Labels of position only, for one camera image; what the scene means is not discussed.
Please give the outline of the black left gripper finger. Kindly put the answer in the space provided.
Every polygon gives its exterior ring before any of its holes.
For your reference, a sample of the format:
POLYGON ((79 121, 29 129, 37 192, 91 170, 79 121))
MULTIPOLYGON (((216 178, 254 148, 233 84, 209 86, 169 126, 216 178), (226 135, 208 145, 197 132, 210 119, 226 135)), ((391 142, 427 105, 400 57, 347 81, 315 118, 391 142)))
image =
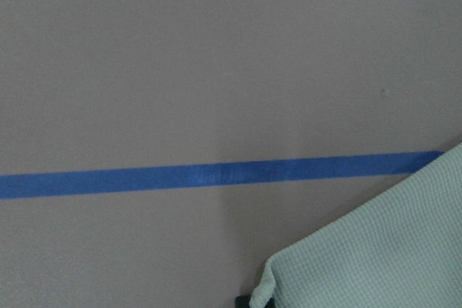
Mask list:
POLYGON ((251 295, 242 295, 235 298, 235 308, 250 308, 251 295))

